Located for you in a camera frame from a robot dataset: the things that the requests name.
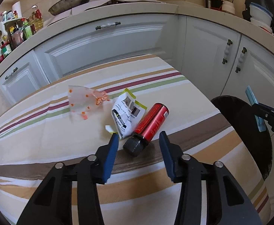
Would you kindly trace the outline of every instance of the red bottle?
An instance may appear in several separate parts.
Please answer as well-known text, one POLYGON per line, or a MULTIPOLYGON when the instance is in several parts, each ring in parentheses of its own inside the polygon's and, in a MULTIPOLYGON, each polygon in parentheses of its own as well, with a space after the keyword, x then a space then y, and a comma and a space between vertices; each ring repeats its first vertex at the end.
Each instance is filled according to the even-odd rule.
POLYGON ((138 156, 148 146, 168 114, 169 110, 165 105, 155 103, 123 145, 124 150, 134 157, 138 156))

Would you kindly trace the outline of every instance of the frying pan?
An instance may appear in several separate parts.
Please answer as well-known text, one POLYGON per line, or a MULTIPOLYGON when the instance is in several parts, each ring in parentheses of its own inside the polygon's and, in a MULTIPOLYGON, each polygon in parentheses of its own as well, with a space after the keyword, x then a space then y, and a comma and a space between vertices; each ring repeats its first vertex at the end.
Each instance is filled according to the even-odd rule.
POLYGON ((89 0, 60 0, 55 3, 48 11, 56 16, 60 13, 63 13, 73 7, 82 5, 84 3, 89 2, 89 0))

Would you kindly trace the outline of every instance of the striped tablecloth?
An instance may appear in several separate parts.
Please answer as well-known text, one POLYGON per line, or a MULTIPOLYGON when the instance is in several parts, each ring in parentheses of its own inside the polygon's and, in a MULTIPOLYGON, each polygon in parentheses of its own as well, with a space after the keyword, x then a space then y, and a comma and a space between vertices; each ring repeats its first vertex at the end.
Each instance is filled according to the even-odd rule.
MULTIPOLYGON (((108 143, 111 135, 105 125, 113 125, 110 111, 124 88, 148 108, 156 102, 165 104, 169 116, 160 130, 198 161, 224 162, 267 223, 270 204, 264 181, 233 127, 181 73, 154 55, 144 55, 64 77, 0 117, 0 211, 11 224, 16 224, 56 162, 77 163, 108 143), (69 85, 105 90, 111 101, 103 102, 87 120, 76 119, 69 112, 69 85)), ((166 174, 158 134, 137 158, 128 156, 123 144, 120 141, 108 183, 98 185, 105 224, 173 224, 181 185, 166 174)), ((75 182, 72 193, 76 225, 75 182)))

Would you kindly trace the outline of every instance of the drawer handle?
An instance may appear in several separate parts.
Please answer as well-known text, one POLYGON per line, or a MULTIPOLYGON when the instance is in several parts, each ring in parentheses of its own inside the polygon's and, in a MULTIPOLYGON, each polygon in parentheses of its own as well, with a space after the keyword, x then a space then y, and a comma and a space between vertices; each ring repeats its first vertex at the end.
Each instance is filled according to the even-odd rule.
POLYGON ((10 73, 8 76, 5 77, 5 80, 7 80, 8 78, 10 78, 12 76, 13 73, 15 73, 17 71, 18 67, 13 69, 13 72, 10 73))
POLYGON ((113 26, 116 26, 116 25, 121 25, 121 22, 107 23, 106 25, 96 26, 95 29, 100 30, 100 29, 104 29, 104 28, 108 28, 108 27, 113 27, 113 26))
POLYGON ((235 72, 238 73, 239 71, 241 71, 242 65, 244 63, 245 60, 245 54, 248 50, 244 47, 241 51, 240 57, 238 58, 238 63, 237 63, 237 67, 235 72))
POLYGON ((225 53, 224 53, 224 58, 222 64, 226 64, 228 62, 228 55, 230 53, 230 45, 232 45, 233 42, 232 40, 228 40, 226 48, 225 48, 225 53))

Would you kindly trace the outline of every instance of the paper towel roll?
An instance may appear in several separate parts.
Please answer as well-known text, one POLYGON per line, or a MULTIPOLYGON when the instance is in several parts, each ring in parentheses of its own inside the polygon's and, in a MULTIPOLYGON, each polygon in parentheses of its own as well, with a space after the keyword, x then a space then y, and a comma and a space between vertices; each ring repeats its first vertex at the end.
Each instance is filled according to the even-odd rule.
POLYGON ((21 7, 20 7, 20 2, 16 2, 15 4, 13 4, 12 6, 12 11, 16 11, 18 14, 19 18, 22 18, 22 13, 21 13, 21 7))

